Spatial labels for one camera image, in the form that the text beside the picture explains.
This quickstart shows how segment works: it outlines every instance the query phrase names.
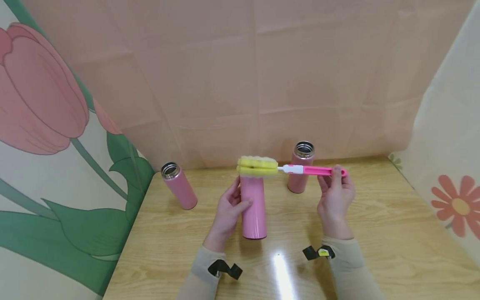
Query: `sponge brush head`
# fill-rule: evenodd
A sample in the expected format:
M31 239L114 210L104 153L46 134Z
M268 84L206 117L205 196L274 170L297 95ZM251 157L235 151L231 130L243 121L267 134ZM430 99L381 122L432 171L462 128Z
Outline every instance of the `sponge brush head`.
M245 177L269 177L278 173L278 163L273 158L242 156L237 162L237 172Z

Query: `pink tulip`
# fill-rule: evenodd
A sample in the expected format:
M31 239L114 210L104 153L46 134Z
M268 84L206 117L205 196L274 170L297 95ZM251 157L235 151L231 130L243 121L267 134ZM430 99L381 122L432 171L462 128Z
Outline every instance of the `pink tulip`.
M93 99L93 106L95 107L96 116L103 129L105 129L111 134L121 134L120 128L115 124L112 119L110 119L110 117L105 112L100 103L98 103L95 99Z
M88 108L53 46L20 23L0 28L0 141L41 155L66 149L83 134Z

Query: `finger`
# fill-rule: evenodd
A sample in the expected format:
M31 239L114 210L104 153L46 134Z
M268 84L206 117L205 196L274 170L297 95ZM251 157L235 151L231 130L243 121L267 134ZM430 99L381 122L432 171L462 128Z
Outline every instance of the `finger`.
M237 206L233 207L233 213L236 216L239 216L241 213L243 213L247 208L249 208L252 205L252 200L247 199L241 201Z
M237 187L240 185L240 176L237 176L235 178L235 181L233 181L232 185L223 193L222 197L226 197L227 199L230 198L230 196L237 190Z
M240 200L241 200L240 197L238 197L238 198L232 198L232 200L230 201L230 204L231 204L232 206L236 206L238 203L240 203Z
M328 187L332 186L332 176L323 176Z
M340 165L335 165L332 169L332 188L342 188L342 167Z
M325 178L321 175L317 176L318 184L320 184L320 189L322 193L326 193L328 191L328 184L325 181Z
M233 198L238 198L238 197L240 197L240 187L237 187L237 189L233 193Z
M342 186L344 189L355 189L352 177L349 174L342 178Z

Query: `beige sleeve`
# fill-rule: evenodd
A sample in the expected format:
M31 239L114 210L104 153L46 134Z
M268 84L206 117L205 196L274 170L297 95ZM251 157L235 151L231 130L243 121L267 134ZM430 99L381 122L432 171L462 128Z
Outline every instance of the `beige sleeve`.
M330 268L338 300L384 300L373 276L365 266L356 239L337 240L324 237L323 245L332 247L335 258Z
M218 259L225 260L225 254L210 251L202 246L176 299L214 300L220 276L210 274L208 267Z

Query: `person's left hand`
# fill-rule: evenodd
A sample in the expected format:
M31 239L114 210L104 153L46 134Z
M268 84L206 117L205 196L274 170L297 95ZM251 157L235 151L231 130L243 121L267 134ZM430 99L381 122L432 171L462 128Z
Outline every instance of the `person's left hand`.
M251 199L241 201L239 185L240 177L237 177L218 200L215 219L204 240L204 247L208 250L225 250L225 242L235 231L239 215L252 205Z

